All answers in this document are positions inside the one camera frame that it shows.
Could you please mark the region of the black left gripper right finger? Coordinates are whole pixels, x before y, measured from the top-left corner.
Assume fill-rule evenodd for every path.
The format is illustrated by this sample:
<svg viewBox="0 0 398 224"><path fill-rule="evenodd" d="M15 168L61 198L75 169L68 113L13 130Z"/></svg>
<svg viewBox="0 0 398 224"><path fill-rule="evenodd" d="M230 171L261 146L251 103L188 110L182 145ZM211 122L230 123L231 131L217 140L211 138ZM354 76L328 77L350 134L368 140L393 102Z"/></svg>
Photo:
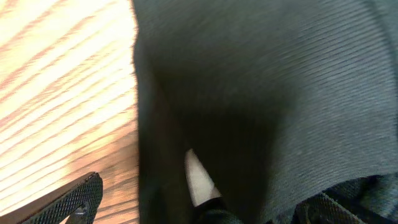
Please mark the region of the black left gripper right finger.
<svg viewBox="0 0 398 224"><path fill-rule="evenodd" d="M298 204L294 224L365 224L353 212L325 193L311 197Z"/></svg>

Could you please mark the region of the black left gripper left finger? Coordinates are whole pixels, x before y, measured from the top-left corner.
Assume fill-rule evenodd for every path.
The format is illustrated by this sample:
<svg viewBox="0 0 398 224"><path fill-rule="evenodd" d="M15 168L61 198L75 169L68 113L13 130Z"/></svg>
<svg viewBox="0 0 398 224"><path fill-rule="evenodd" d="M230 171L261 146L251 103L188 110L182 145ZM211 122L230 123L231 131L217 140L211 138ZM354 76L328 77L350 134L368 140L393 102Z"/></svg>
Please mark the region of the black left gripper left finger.
<svg viewBox="0 0 398 224"><path fill-rule="evenodd" d="M1 224L92 224L103 198L103 180L89 172L1 217Z"/></svg>

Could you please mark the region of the black t-shirt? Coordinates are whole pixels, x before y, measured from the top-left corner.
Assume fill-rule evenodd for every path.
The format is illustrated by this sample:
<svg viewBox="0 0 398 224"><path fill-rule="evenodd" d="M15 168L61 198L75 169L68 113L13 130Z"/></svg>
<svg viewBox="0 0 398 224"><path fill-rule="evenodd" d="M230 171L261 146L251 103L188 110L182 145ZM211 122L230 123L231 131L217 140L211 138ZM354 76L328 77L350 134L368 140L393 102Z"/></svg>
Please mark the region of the black t-shirt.
<svg viewBox="0 0 398 224"><path fill-rule="evenodd" d="M139 221L397 222L396 1L134 1Z"/></svg>

